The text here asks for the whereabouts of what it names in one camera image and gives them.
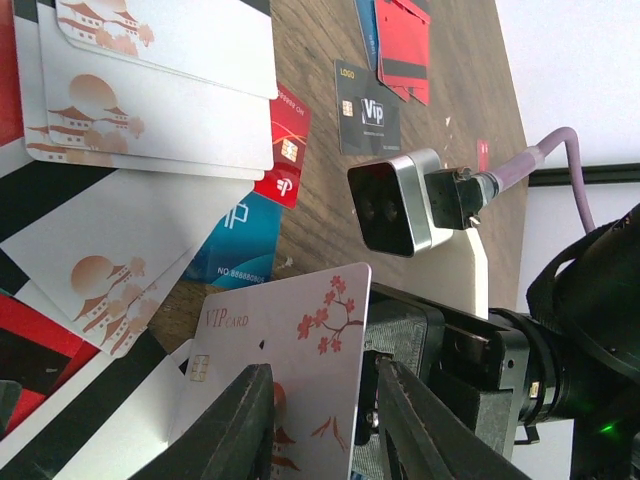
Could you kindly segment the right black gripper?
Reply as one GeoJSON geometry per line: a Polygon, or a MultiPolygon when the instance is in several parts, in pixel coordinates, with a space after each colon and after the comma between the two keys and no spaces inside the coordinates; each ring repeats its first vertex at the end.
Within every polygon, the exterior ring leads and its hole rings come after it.
{"type": "Polygon", "coordinates": [[[509,456],[526,430],[568,413],[559,334],[502,308],[482,319],[375,283],[371,287],[352,470],[383,476],[378,363],[404,364],[476,436],[509,456]]]}

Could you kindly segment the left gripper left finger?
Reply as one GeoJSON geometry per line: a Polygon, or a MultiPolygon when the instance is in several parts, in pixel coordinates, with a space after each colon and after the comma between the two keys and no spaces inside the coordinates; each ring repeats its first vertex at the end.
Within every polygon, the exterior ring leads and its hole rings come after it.
{"type": "Polygon", "coordinates": [[[135,479],[269,479],[274,444],[271,366],[247,366],[195,423],[135,479]]]}

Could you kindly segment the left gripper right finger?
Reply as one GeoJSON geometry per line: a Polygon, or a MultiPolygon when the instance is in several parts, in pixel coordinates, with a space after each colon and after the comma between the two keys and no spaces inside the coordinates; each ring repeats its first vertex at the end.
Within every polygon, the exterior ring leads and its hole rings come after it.
{"type": "Polygon", "coordinates": [[[525,479],[469,430],[404,364],[378,367],[381,461],[385,479],[525,479]]]}

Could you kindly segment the white blossom VIP card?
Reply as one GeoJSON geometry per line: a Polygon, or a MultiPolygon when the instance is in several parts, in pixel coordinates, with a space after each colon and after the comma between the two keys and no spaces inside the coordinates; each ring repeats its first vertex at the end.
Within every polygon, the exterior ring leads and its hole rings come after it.
{"type": "Polygon", "coordinates": [[[170,439],[247,365],[268,363],[272,478],[349,478],[370,285],[355,263],[207,296],[170,439]]]}

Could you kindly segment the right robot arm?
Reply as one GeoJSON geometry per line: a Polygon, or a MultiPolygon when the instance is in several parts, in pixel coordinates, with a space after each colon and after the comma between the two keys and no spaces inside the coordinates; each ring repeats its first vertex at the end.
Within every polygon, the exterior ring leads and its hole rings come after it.
{"type": "Polygon", "coordinates": [[[573,422],[573,479],[639,475],[639,213],[568,246],[529,310],[486,318],[374,284],[354,470],[368,479],[520,479],[516,431],[573,422]]]}

